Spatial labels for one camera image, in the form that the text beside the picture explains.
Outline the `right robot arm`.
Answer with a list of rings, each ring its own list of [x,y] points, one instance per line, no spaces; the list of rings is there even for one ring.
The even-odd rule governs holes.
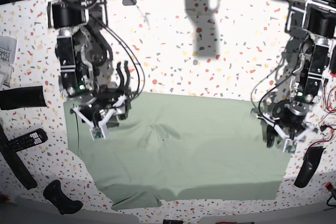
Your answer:
[[[110,118],[125,120],[133,97],[128,62],[117,64],[117,87],[99,83],[103,67],[112,69],[111,47],[99,31],[90,10],[100,0],[46,0],[47,26],[57,35],[55,54],[60,62],[59,88],[74,102],[74,113],[90,128],[100,130]]]

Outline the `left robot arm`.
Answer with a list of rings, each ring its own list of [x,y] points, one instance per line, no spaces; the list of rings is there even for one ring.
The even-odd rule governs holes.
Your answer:
[[[303,41],[297,60],[285,80],[289,81],[288,97],[260,112],[267,124],[266,144],[275,142],[294,146],[301,142],[314,126],[305,122],[307,114],[322,99],[322,75],[329,63],[331,41],[335,31],[335,0],[306,0],[304,8],[291,7],[290,15],[302,14]]]

